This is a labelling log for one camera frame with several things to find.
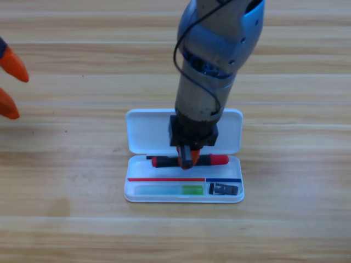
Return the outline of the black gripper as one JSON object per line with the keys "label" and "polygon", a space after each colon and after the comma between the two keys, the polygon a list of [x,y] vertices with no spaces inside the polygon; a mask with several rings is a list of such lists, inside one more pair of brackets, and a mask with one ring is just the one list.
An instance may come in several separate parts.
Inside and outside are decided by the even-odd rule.
{"label": "black gripper", "polygon": [[184,115],[171,115],[169,144],[178,152],[178,166],[190,169],[199,160],[205,146],[214,146],[218,137],[217,121],[194,121]]}

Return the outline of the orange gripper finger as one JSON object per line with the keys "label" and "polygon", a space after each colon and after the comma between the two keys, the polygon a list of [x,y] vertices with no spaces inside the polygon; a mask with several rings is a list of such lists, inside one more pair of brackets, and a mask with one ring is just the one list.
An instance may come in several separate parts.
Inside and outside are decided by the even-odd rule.
{"label": "orange gripper finger", "polygon": [[20,117],[14,100],[2,88],[0,88],[0,103],[1,116],[8,119],[18,119]]}
{"label": "orange gripper finger", "polygon": [[19,81],[29,81],[25,64],[3,38],[1,38],[1,68]]}

